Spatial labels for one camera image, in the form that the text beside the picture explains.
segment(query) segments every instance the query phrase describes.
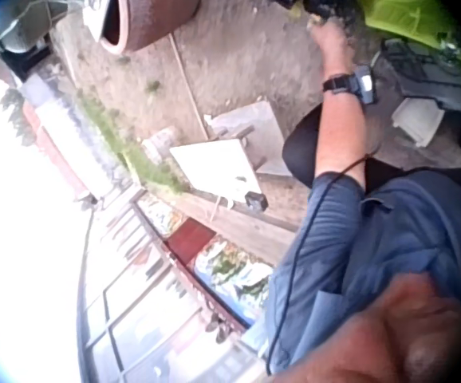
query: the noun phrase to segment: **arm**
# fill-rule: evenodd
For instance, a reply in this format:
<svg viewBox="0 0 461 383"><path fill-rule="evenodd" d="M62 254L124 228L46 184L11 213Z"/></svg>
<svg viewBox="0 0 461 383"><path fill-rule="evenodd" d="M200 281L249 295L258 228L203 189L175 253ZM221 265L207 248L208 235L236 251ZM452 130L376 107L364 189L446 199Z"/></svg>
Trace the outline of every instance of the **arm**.
<svg viewBox="0 0 461 383"><path fill-rule="evenodd" d="M323 57L323 81L353 72L344 30L333 20L313 26L313 39ZM315 176L342 172L365 155L365 118L358 98L349 93L325 92L316 151ZM364 163L347 172L365 188Z"/></svg>

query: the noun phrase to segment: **black watch strap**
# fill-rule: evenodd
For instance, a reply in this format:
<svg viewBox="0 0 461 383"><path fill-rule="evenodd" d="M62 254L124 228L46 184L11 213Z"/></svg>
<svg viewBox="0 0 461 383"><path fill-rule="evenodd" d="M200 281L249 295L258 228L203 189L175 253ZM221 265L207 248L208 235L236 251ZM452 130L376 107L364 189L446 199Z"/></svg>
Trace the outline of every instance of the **black watch strap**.
<svg viewBox="0 0 461 383"><path fill-rule="evenodd" d="M331 90L333 93L352 93L356 94L357 89L353 84L352 74L341 74L326 80L323 83L323 92Z"/></svg>

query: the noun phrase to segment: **skin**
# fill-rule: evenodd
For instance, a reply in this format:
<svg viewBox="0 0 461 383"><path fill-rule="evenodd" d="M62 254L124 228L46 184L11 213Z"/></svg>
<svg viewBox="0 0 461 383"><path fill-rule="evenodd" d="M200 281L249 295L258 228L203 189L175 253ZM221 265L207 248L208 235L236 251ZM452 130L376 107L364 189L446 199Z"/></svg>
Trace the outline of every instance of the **skin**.
<svg viewBox="0 0 461 383"><path fill-rule="evenodd" d="M427 275L401 274L367 310L277 383L439 381L461 350L461 307L438 296Z"/></svg>
<svg viewBox="0 0 461 383"><path fill-rule="evenodd" d="M311 33L323 55L324 79L352 72L345 33L336 22L314 26ZM365 154L364 114L357 98L326 92L323 105L316 176L340 172ZM348 175L365 187L363 166ZM460 350L459 303L441 298L426 274L399 274L366 310L354 314L304 360L268 381L438 381Z"/></svg>
<svg viewBox="0 0 461 383"><path fill-rule="evenodd" d="M314 41L323 57L323 81L339 74L353 73L353 53L337 20L312 26ZM325 92L316 151L315 176L342 172L366 154L365 117L360 101L349 93ZM346 173L365 188L364 164Z"/></svg>

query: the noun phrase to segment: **sky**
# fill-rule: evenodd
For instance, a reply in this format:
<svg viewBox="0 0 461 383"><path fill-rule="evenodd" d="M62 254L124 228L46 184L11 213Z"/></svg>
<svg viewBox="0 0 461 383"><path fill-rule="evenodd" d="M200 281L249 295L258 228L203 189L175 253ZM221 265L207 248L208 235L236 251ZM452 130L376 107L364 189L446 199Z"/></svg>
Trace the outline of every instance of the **sky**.
<svg viewBox="0 0 461 383"><path fill-rule="evenodd" d="M6 85L0 81L0 98ZM0 366L4 381L76 383L76 308L89 213L0 108Z"/></svg>

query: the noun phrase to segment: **hand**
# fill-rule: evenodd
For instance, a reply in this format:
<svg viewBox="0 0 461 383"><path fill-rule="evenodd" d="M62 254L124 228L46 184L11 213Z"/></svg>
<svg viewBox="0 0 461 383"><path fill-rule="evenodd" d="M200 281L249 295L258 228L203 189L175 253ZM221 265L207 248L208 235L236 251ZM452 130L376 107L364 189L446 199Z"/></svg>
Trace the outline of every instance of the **hand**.
<svg viewBox="0 0 461 383"><path fill-rule="evenodd" d="M312 25L310 34L323 56L324 80L336 74L353 72L353 50L340 19L329 18L324 25Z"/></svg>

